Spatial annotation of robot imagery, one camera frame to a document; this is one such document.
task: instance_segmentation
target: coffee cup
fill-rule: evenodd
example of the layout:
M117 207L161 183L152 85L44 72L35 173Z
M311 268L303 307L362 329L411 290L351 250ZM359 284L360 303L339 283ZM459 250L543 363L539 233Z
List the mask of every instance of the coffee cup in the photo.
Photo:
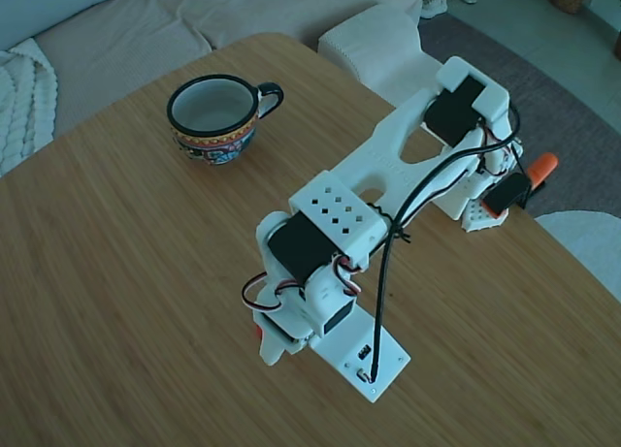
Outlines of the coffee cup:
M259 120L283 99L276 83L252 86L239 77L216 74L182 85L166 111L185 154L219 165L233 161L247 148Z

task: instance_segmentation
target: red part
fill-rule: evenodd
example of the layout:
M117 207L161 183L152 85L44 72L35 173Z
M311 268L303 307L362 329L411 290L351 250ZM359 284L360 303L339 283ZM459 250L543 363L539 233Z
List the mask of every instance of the red part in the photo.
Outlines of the red part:
M541 183L552 174L552 172L559 165L559 158L552 153L544 153L537 158L530 168L526 170L531 183L533 184L533 190L541 185Z

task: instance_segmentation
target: black mug rim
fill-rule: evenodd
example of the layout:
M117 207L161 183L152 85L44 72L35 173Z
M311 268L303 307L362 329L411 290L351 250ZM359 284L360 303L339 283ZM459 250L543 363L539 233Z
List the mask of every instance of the black mug rim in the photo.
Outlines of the black mug rim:
M208 81L208 80L214 80L214 79L231 80L231 81L235 81L243 85L250 92L250 95L252 95L252 107L250 108L250 111L239 122L236 122L233 125L229 125L228 127L223 127L221 129L216 129L216 130L194 130L194 129L189 129L179 124L179 122L173 116L173 104L175 103L175 101L177 101L177 98L179 98L181 93L183 93L183 91L185 91L190 86L195 85L196 83L200 83L202 81ZM242 78L239 78L237 76L231 76L230 74L210 74L208 76L198 77L194 80L184 83L177 90L175 90L175 93L173 93L173 95L168 100L168 105L166 106L166 114L168 115L168 120L173 125L173 127L175 127L180 132L183 132L185 135L188 135L190 137L219 137L221 135L234 132L238 130L239 128L241 128L242 126L244 126L245 124L247 124L252 119L252 117L256 114L258 108L259 108L258 89L255 86L252 86L251 84L249 84L247 81L245 81Z

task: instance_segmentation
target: beige sofa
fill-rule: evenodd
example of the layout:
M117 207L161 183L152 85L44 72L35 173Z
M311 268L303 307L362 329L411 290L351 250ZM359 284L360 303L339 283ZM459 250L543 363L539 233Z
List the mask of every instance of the beige sofa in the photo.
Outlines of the beige sofa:
M50 12L49 0L0 0L0 13L28 16L16 43L70 16ZM85 6L97 0L84 0ZM213 49L258 32L281 32L315 48L330 28L385 3L418 20L422 0L107 0L35 36L59 83L55 136L108 104ZM43 13L43 25L32 16ZM0 14L4 28L5 19ZM4 48L0 29L0 47Z

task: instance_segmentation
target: white knit blanket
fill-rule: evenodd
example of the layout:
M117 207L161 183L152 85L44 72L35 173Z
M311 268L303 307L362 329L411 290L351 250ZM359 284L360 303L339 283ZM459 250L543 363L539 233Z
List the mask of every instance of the white knit blanket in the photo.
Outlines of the white knit blanket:
M0 176L51 142L57 88L34 40L0 51Z

